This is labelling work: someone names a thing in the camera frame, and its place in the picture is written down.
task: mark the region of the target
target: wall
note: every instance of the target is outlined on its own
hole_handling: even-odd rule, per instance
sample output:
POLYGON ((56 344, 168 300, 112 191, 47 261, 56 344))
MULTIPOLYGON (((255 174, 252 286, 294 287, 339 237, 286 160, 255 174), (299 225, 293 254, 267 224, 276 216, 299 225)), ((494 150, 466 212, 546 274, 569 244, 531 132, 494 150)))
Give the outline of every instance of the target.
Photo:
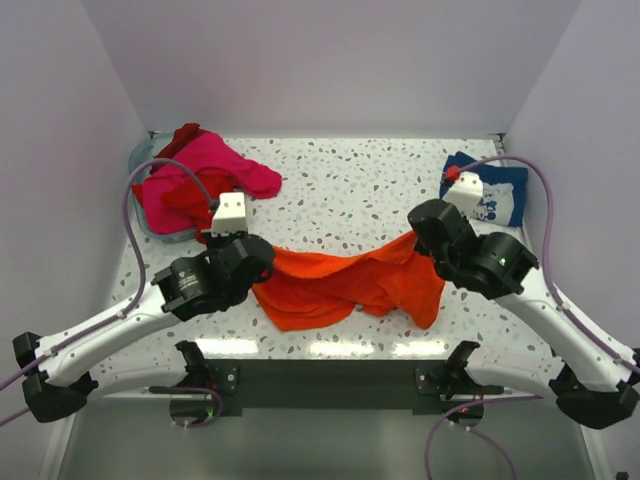
POLYGON ((504 132, 579 0, 83 0, 148 129, 504 132))
MULTIPOLYGON (((0 9, 0 377, 11 339, 50 334, 97 311, 122 245, 116 201, 126 154, 145 131, 76 0, 0 9)), ((0 416, 24 406, 2 392, 0 416)), ((0 431, 0 478, 37 477, 50 425, 0 431)))
MULTIPOLYGON (((552 264, 557 283, 594 320, 640 346, 637 252, 640 190, 640 4, 584 0, 507 136, 535 159, 556 201, 552 264)), ((527 211, 534 243, 544 222, 533 183, 527 211)), ((605 431, 617 470, 640 475, 640 415, 605 431)))

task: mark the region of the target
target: plastic bin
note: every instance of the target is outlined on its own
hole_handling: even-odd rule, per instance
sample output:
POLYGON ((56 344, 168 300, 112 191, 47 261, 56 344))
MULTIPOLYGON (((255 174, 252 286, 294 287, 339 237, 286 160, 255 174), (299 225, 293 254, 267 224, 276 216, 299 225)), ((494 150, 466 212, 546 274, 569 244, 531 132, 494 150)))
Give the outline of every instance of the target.
MULTIPOLYGON (((155 157, 160 151, 166 147, 173 138, 173 133, 165 133, 163 135, 157 135, 149 140, 142 142, 136 148, 133 149, 131 155, 129 155, 129 173, 133 172, 140 164, 146 162, 147 160, 151 160, 155 157)), ((149 176, 149 169, 145 169, 138 174, 136 177, 135 183, 142 183, 142 181, 149 176)), ((140 229, 142 232, 150 237, 155 238, 156 240, 160 240, 164 243, 177 243, 184 242, 185 240, 192 240, 196 237, 196 228, 190 228, 189 230, 183 230, 181 232, 172 233, 170 235, 160 235, 157 233, 153 233, 149 228, 149 224, 147 223, 147 218, 145 217, 144 210, 142 205, 138 203, 138 200, 133 197, 133 208, 136 211, 136 216, 138 217, 138 224, 140 225, 140 229)))

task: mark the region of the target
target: blue fabric with graphic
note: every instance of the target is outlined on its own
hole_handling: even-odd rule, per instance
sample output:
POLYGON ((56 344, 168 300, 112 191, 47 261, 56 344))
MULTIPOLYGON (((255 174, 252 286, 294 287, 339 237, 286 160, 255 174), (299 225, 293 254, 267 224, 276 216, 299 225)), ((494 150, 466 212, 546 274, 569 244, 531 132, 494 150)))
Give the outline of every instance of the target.
MULTIPOLYGON (((449 155, 443 171, 446 172, 452 166, 464 167, 474 162, 469 155, 458 152, 449 155)), ((524 167, 484 164, 471 171, 480 175, 484 190, 483 198, 473 210, 472 217, 505 227, 521 227, 527 199, 529 170, 524 167)), ((448 189, 446 185, 440 186, 440 198, 448 189)))

